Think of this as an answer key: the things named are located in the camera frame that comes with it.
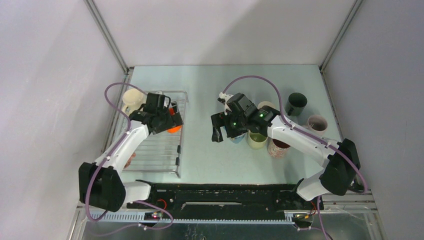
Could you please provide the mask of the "pink patterned mug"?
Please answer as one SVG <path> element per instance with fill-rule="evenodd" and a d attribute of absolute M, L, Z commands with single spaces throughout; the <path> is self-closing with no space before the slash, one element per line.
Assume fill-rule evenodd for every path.
<path fill-rule="evenodd" d="M 281 159 L 287 155 L 290 147 L 285 142 L 270 138 L 267 143 L 267 152 L 272 158 Z"/>

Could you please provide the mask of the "orange mug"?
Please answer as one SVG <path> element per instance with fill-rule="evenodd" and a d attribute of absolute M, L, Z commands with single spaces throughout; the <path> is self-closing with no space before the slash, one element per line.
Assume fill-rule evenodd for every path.
<path fill-rule="evenodd" d="M 173 108 L 169 108 L 169 113 L 173 116 L 175 114 L 174 109 Z M 167 130 L 168 133 L 170 134 L 175 134 L 177 133 L 180 129 L 182 128 L 182 125 L 170 128 Z"/>

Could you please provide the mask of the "pink mug white inside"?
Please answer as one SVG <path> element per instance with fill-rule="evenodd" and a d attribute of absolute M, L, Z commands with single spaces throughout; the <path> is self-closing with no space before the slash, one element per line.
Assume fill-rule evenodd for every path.
<path fill-rule="evenodd" d="M 276 106 L 270 101 L 262 101 L 257 105 L 260 112 L 272 112 L 276 110 Z"/>

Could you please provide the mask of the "salmon pink pitcher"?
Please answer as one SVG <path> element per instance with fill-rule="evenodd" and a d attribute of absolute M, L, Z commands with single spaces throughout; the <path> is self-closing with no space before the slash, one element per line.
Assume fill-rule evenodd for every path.
<path fill-rule="evenodd" d="M 128 161 L 124 165 L 124 169 L 128 168 L 131 165 L 132 160 L 136 157 L 136 153 L 133 152 L 132 155 L 129 157 Z"/>

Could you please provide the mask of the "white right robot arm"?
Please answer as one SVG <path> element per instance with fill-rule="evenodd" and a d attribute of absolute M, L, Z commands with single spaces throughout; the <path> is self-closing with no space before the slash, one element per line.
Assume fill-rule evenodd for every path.
<path fill-rule="evenodd" d="M 338 196 L 347 193 L 360 168 L 358 152 L 351 140 L 337 141 L 316 135 L 271 106 L 257 108 L 243 93 L 221 92 L 217 100 L 223 104 L 224 111 L 211 116 L 213 142 L 224 140 L 222 128 L 227 138 L 258 133 L 310 155 L 322 167 L 318 173 L 298 182 L 290 196 L 295 208 L 304 209 L 311 200 L 326 193 Z"/>

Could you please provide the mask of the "light blue mug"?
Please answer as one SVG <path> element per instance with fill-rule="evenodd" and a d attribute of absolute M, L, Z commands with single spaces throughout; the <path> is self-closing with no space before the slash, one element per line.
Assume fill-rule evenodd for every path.
<path fill-rule="evenodd" d="M 238 135 L 238 136 L 235 136 L 235 137 L 230 137 L 229 139 L 232 143 L 238 144 L 244 139 L 245 136 L 246 136 L 246 133 L 244 132 L 241 135 Z"/>

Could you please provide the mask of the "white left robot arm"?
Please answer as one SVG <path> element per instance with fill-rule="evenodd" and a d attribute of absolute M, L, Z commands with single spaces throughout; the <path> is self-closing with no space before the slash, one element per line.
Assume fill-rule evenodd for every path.
<path fill-rule="evenodd" d="M 79 200 L 87 206 L 116 212 L 135 201 L 145 208 L 153 208 L 158 202 L 150 183 L 123 182 L 122 171 L 144 140 L 183 125 L 178 103 L 167 95 L 149 92 L 146 102 L 125 119 L 126 129 L 105 153 L 92 163 L 82 163 L 78 169 Z"/>

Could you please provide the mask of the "lilac mug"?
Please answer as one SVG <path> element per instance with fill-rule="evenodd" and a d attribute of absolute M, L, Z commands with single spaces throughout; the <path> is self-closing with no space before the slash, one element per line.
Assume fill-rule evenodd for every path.
<path fill-rule="evenodd" d="M 314 132 L 319 136 L 325 135 L 328 126 L 329 124 L 327 120 L 323 116 L 317 114 L 309 116 L 306 123 L 303 125 L 305 129 Z"/>

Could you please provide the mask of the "dark grey mug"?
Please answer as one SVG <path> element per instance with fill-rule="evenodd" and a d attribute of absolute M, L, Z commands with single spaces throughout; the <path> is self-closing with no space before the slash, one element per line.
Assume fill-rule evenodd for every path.
<path fill-rule="evenodd" d="M 285 105 L 285 111 L 288 116 L 298 117 L 303 112 L 308 103 L 308 99 L 300 92 L 291 93 Z"/>

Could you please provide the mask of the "light green mug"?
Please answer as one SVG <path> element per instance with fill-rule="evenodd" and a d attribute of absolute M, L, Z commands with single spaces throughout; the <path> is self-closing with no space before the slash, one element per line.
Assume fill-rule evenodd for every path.
<path fill-rule="evenodd" d="M 268 137 L 260 133 L 254 133 L 249 131 L 247 133 L 247 144 L 250 148 L 254 150 L 259 150 L 263 148 L 267 143 Z"/>

